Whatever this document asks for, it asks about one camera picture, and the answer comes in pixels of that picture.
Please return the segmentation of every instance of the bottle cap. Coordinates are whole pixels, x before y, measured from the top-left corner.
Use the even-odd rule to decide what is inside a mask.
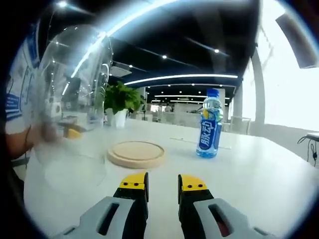
[[[208,97],[219,97],[219,90],[218,89],[207,89],[207,96]]]

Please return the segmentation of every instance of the green plant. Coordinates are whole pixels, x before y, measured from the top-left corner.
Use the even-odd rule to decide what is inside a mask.
[[[111,108],[113,114],[123,109],[137,111],[144,103],[144,97],[136,89],[127,87],[120,81],[116,85],[103,87],[101,94],[104,96],[104,109]]]

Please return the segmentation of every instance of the yellow object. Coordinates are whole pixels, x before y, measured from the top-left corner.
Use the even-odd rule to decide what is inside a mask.
[[[199,178],[181,174],[181,181],[182,181],[182,191],[198,191],[198,190],[206,190],[206,184]]]
[[[67,134],[67,138],[69,139],[75,139],[75,138],[80,138],[82,136],[82,134],[74,129],[68,129],[68,134]]]
[[[145,189],[144,178],[146,172],[137,173],[127,176],[122,180],[119,188],[129,188],[129,189]]]
[[[204,119],[208,119],[209,117],[209,112],[207,111],[207,109],[203,109],[203,116],[204,116]]]

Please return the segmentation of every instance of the person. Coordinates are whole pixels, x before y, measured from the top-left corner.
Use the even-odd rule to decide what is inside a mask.
[[[167,106],[165,107],[165,112],[171,112],[172,108],[171,106],[169,106],[169,103],[167,104]]]

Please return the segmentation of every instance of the round wooden board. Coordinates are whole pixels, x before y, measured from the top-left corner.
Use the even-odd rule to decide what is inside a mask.
[[[109,148],[107,158],[114,164],[128,168],[153,168],[164,162],[165,150],[157,144],[127,141]]]

